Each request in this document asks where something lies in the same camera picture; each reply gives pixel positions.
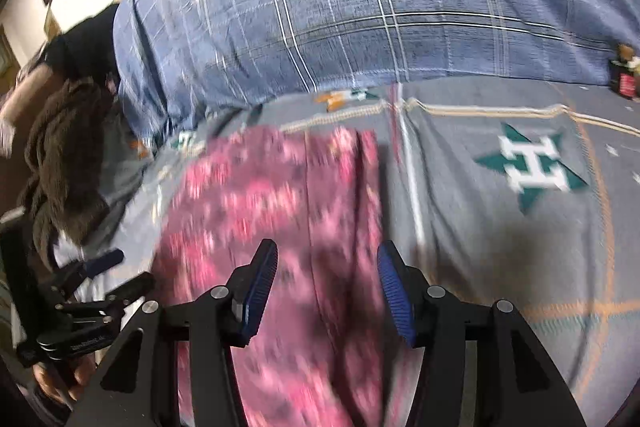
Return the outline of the person's left hand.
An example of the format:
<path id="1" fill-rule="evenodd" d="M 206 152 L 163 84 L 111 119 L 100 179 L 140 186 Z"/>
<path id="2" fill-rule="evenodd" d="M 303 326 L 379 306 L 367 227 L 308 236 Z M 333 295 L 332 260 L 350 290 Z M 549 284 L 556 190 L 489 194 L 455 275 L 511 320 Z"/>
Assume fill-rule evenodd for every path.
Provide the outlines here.
<path id="1" fill-rule="evenodd" d="M 96 358 L 85 355 L 70 363 L 64 373 L 72 372 L 73 377 L 66 377 L 51 364 L 38 363 L 32 367 L 32 375 L 44 394 L 63 405 L 74 405 L 84 394 L 85 389 L 96 373 Z"/>

